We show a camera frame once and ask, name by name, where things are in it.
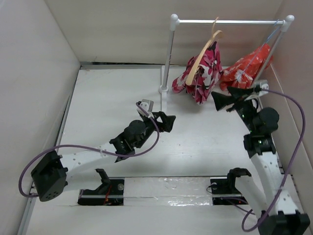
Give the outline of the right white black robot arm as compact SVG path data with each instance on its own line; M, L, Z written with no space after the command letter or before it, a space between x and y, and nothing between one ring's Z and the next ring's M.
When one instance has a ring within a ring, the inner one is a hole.
M301 213L285 189L285 182L291 170L303 134L296 144L287 169L279 168L272 132L278 129L279 114L271 107L258 109L253 100L270 93L267 86L257 85L250 89L227 88L229 95L212 92L216 110L236 111L249 134L244 136L244 148L257 170L263 190L255 184L251 173L245 168L231 169L227 175L226 187L232 193L240 192L247 200L257 223L242 230L246 233L258 230L261 235L302 235L310 225L309 216Z

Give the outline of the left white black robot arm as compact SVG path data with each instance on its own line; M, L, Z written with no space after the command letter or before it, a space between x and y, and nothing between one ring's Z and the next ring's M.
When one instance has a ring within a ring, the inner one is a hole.
M31 177L39 200L47 202L64 191L72 190L75 176L90 169L100 175L92 182L92 192L107 193L110 182L101 166L148 153L158 140L141 153L136 153L136 149L140 149L153 133L158 138L162 132L170 133L176 120L176 116L168 116L161 111L141 113L140 117L140 120L130 122L117 137L97 148L63 144L47 149L35 157L39 162L31 171Z

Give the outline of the silver taped white panel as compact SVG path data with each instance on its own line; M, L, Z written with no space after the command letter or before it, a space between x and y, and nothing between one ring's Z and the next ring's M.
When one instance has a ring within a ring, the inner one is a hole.
M124 206L211 206L209 177L126 178Z

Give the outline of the black mounting rail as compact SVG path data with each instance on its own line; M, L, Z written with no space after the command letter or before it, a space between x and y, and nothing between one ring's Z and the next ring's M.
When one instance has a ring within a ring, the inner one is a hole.
M245 198L236 189L230 189L225 177L209 177L209 192L213 205L245 205ZM107 191L98 193L94 190L80 190L78 204L80 206L124 206L125 179L112 179Z

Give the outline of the beige wooden hanger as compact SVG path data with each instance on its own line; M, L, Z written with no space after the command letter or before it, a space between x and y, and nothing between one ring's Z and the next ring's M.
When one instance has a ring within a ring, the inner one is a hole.
M188 74L188 77L185 81L185 84L187 86L190 86L194 80L194 76L196 74L196 72L198 71L198 67L199 67L199 64L201 62L201 59L203 58L206 50L213 44L213 42L220 38L223 37L223 32L221 30L214 30L215 28L215 24L217 22L217 20L219 19L219 17L217 17L213 23L213 26L212 26L212 30L211 30L211 38L207 41L207 43L205 44L205 46L202 48L201 52L199 53L199 55L197 56L195 62L193 63L193 66Z

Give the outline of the orange white patterned garment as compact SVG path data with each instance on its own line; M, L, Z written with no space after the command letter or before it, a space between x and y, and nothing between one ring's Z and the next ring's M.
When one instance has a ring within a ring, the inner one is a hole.
M226 91L229 86L249 89L266 61L269 51L270 46L265 43L250 54L240 58L234 65L223 69L220 78L221 90Z

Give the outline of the white clothes rack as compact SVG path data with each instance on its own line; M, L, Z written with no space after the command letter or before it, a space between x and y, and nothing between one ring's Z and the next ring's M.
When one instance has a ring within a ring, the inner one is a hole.
M257 26L274 26L279 27L280 32L278 33L270 51L269 55L266 58L264 64L260 68L254 83L256 83L260 76L262 75L265 67L269 64L269 60L273 55L278 43L280 42L283 35L287 32L290 25L293 23L295 17L294 15L288 15L285 17L284 20L183 20L179 19L177 14L172 14L170 17L170 33L169 33L169 41L167 46L167 53L166 53L166 62L165 65L161 67L161 86L159 87L158 91L160 93L160 104L161 104L161 111L165 112L167 110L167 94L169 91L168 88L168 75L170 69L170 61L172 55L172 48L173 48L173 41L176 27L179 25L257 25Z

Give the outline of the pink camouflage trousers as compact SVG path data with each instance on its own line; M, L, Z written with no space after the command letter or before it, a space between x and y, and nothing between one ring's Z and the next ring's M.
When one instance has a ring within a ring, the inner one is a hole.
M187 86L185 81L196 58L196 56L192 57L188 61L185 71L179 77L174 79L172 82L172 91L175 94L185 91L187 94L191 95L197 104L201 105L207 101L223 71L218 42L214 41L206 50L192 84Z

